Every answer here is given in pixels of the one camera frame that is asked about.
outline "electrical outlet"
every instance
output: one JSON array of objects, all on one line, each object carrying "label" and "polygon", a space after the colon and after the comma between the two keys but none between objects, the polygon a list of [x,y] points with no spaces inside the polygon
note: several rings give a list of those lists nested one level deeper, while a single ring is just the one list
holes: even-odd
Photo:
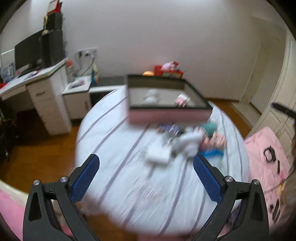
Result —
[{"label": "electrical outlet", "polygon": [[97,48],[88,48],[88,49],[80,49],[79,52],[82,53],[82,56],[92,55],[96,52]]}]

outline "white tablecloth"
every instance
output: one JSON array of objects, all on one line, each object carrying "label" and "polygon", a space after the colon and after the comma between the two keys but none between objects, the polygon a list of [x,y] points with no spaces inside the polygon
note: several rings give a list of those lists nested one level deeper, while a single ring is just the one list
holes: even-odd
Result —
[{"label": "white tablecloth", "polygon": [[[198,231],[216,203],[207,195],[192,161],[180,154],[167,167],[145,163],[143,150],[162,135],[154,125],[129,125],[126,110],[122,88],[99,101],[80,125],[75,165],[82,165],[91,153],[100,158],[100,169],[82,201],[83,211],[106,213],[117,225],[142,234]],[[209,162],[224,175],[247,182],[249,161],[239,131],[216,106],[210,120],[226,136],[227,149],[223,158]]]}]

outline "speaker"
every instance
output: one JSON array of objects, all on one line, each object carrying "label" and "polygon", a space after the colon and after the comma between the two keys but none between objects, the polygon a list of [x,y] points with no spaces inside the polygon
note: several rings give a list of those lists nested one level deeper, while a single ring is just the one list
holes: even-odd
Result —
[{"label": "speaker", "polygon": [[53,30],[41,36],[42,67],[56,65],[65,58],[63,31]]},{"label": "speaker", "polygon": [[60,12],[54,12],[45,16],[45,18],[47,18],[47,20],[45,20],[44,29],[48,31],[62,29],[63,15]]}]

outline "white wardrobe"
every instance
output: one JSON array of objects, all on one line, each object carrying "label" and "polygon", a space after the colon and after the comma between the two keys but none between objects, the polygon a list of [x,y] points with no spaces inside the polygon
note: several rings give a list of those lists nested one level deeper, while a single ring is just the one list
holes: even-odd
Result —
[{"label": "white wardrobe", "polygon": [[270,106],[272,102],[279,102],[296,111],[296,41],[289,31],[287,32],[286,51],[279,81],[268,106],[248,136],[268,126],[276,134],[288,160],[292,162],[291,141],[295,133],[293,120],[274,110]]}]

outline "cabinet handle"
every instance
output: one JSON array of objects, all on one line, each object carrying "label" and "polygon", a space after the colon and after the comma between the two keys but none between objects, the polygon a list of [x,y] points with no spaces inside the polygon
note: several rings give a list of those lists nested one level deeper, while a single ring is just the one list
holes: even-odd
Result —
[{"label": "cabinet handle", "polygon": [[43,91],[43,92],[41,92],[41,93],[36,93],[36,97],[41,96],[41,95],[43,95],[43,94],[45,94],[45,91]]},{"label": "cabinet handle", "polygon": [[85,104],[85,108],[86,108],[86,110],[89,111],[89,105],[88,105],[87,101],[85,101],[84,104]]}]

